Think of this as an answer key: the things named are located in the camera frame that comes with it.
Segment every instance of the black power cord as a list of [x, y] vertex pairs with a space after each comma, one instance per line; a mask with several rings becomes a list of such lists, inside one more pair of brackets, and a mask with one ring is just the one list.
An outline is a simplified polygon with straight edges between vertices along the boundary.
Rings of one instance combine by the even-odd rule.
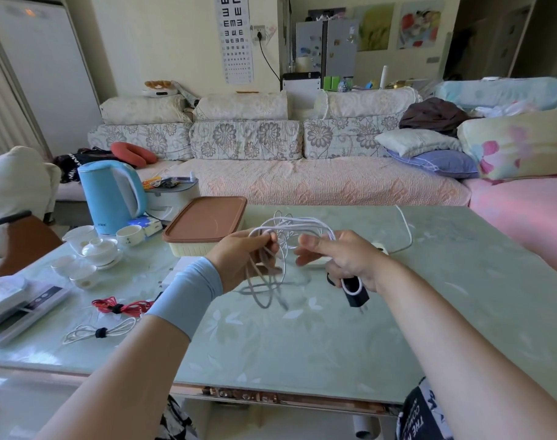
[[273, 67], [270, 66], [270, 63], [268, 63], [268, 60], [267, 60], [266, 56], [264, 55], [264, 50], [262, 49], [262, 33], [260, 31], [258, 31], [258, 42], [260, 43], [260, 52], [262, 52], [262, 57], [264, 57], [264, 59], [266, 60], [266, 64], [268, 65], [270, 70], [273, 72], [273, 74], [277, 78], [278, 82], [281, 83], [280, 77], [277, 76], [277, 74], [274, 72]]

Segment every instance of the wall outlet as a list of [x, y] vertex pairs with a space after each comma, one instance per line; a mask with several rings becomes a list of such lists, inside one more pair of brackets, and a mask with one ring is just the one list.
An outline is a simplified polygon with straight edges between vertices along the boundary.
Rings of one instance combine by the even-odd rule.
[[252, 41], [258, 41], [258, 32], [262, 34], [262, 42], [266, 41], [266, 27], [265, 26], [252, 26]]

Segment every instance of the yellow green painting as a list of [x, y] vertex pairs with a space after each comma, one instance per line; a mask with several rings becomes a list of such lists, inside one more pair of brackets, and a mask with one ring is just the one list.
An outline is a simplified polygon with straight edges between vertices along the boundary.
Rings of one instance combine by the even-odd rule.
[[394, 3], [357, 6], [354, 18], [360, 20], [358, 51], [384, 51], [388, 49]]

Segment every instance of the blue electric kettle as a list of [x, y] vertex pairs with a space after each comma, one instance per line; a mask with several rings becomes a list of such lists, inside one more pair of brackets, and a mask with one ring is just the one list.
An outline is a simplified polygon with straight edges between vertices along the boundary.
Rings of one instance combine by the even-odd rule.
[[140, 176], [127, 163], [99, 161], [78, 168], [95, 229], [114, 235], [128, 221], [146, 211], [146, 193]]

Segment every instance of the plastic bag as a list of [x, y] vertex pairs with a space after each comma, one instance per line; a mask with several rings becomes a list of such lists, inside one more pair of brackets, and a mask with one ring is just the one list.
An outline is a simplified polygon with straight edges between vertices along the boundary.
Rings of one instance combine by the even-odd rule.
[[481, 117], [505, 117], [518, 116], [527, 114], [528, 112], [537, 112], [538, 109], [534, 103], [528, 100], [522, 100], [510, 105], [501, 105], [494, 108], [478, 107], [475, 109]]

